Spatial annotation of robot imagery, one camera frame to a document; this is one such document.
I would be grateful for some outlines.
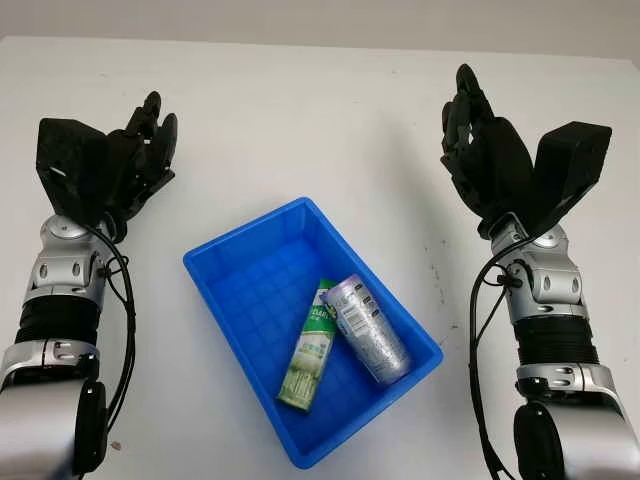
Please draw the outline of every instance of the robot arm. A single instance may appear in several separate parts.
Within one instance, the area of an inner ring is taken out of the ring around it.
[[[521,238],[518,224],[507,223],[494,253]],[[567,248],[556,225],[501,261],[520,285],[507,296],[519,343],[516,385],[527,400],[514,419],[519,470],[525,479],[637,479],[640,445],[591,343],[582,279]]]
[[[56,214],[40,231],[20,328],[0,367],[2,479],[75,478],[104,459],[121,401],[107,407],[98,381],[98,320],[114,243],[174,176],[177,120],[170,114],[158,127],[159,112],[153,92],[125,130],[109,135],[75,120],[40,122],[36,168]]]
[[[482,218],[478,231],[491,240],[507,279],[521,363],[516,386],[527,400],[514,420],[520,474],[525,480],[638,479],[640,446],[591,343],[582,278],[558,225],[598,181],[611,130],[572,122],[549,132],[534,168],[467,65],[457,86],[443,111],[442,162]],[[487,466],[498,478],[504,467],[483,434],[479,388],[472,397]]]

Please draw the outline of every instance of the blue plastic tray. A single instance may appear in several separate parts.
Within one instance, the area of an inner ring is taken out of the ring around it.
[[[309,468],[407,392],[442,351],[333,228],[300,198],[184,256],[291,461]],[[412,370],[379,387],[339,333],[308,414],[276,400],[320,278],[360,275],[409,350]]]

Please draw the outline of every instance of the table surface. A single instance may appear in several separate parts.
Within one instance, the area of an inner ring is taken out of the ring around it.
[[[640,428],[640,75],[624,60],[187,42],[0,42],[0,339],[13,340],[51,214],[35,172],[38,121],[122,128],[150,90],[179,118],[176,178],[129,225],[137,365],[92,479],[488,478],[468,393],[467,302],[489,256],[440,165],[440,112],[470,63],[530,151],[571,120],[609,125],[600,183],[563,221],[602,363]],[[286,457],[182,255],[311,197],[442,345],[443,364],[308,471]],[[496,291],[481,298],[488,310]],[[113,390],[124,320],[107,293],[98,346]],[[515,470],[516,342],[499,310],[480,353],[487,419]]]

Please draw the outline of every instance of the green and white can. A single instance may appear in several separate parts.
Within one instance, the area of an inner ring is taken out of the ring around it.
[[[320,298],[334,285],[320,280],[278,394],[279,400],[305,412],[311,408],[336,333],[335,320]]]

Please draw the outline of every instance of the wire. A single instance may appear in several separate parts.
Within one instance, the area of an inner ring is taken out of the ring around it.
[[[118,380],[118,385],[116,386],[116,390],[113,394],[113,398],[109,402],[109,407],[107,409],[107,432],[111,431],[113,425],[115,424],[116,419],[118,418],[118,414],[124,405],[124,398],[127,394],[127,390],[129,388],[129,382],[131,381],[131,375],[133,374],[133,368],[135,365],[135,357],[136,357],[136,347],[135,347],[135,331],[136,331],[136,312],[135,305],[133,300],[133,287],[131,285],[131,277],[129,275],[128,263],[129,258],[123,256],[118,248],[114,245],[109,237],[107,237],[100,230],[93,228],[91,226],[86,226],[85,228],[93,235],[98,237],[102,243],[104,243],[107,248],[111,251],[113,258],[109,259],[109,261],[105,265],[105,276],[109,286],[113,290],[113,293],[118,297],[118,299],[122,302],[124,306],[126,317],[127,317],[127,340],[125,346],[125,355],[124,362],[122,365],[122,372],[120,374],[120,379]],[[118,262],[119,269],[111,271],[110,266],[112,261]],[[122,281],[124,284],[124,296],[118,291],[112,281],[112,276],[115,274],[122,274]]]
[[[480,443],[482,444],[482,452],[484,454],[484,459],[487,464],[487,468],[489,469],[489,473],[491,474],[491,478],[493,480],[500,480],[500,477],[498,476],[498,472],[504,472],[507,475],[507,477],[509,477],[511,480],[515,480],[515,477],[511,475],[511,473],[505,468],[502,461],[500,460],[500,457],[494,450],[493,445],[491,444],[491,441],[489,440],[487,425],[484,418],[484,407],[482,405],[482,394],[480,391],[480,376],[478,373],[478,346],[480,344],[480,339],[482,338],[482,335],[484,334],[485,330],[489,326],[491,319],[495,315],[498,309],[498,306],[504,299],[507,292],[507,285],[505,285],[507,278],[503,278],[502,282],[500,282],[500,278],[499,278],[499,281],[494,284],[492,282],[488,282],[487,280],[485,280],[485,276],[487,275],[489,270],[491,270],[494,267],[498,267],[502,269],[503,272],[506,272],[506,275],[508,276],[508,272],[506,271],[506,269],[500,264],[498,264],[498,262],[502,258],[504,258],[506,255],[510,254],[511,252],[514,252],[518,248],[522,247],[523,245],[526,245],[527,243],[530,243],[533,240],[534,240],[533,238],[525,238],[523,240],[519,240],[516,243],[509,245],[508,247],[504,248],[503,250],[495,254],[480,269],[480,272],[476,276],[476,279],[473,283],[473,288],[471,289],[471,299],[469,301],[469,386],[471,389],[471,402],[473,403],[473,411],[475,413],[476,420],[478,422],[478,433],[480,434]],[[485,320],[482,328],[480,329],[480,333],[476,334],[478,294],[480,292],[480,287],[482,286],[483,283],[488,285],[494,285],[494,286],[502,286],[503,291],[500,297],[498,298],[498,301],[493,306],[491,313]]]
[[[498,307],[502,303],[502,300],[504,300],[504,296],[506,294],[507,294],[507,287],[503,287],[502,288],[502,293],[500,293],[500,296],[498,297],[498,300],[496,300],[496,303],[493,305],[493,308],[491,309],[491,313],[489,314],[489,316],[485,320],[484,325],[482,325],[482,328],[480,329],[480,333],[478,333],[478,337],[476,338],[476,349],[478,348],[478,344],[480,343],[480,339],[482,338],[482,335],[484,334],[484,331],[489,326],[489,323],[491,322],[491,319],[496,314],[496,311],[498,310]]]

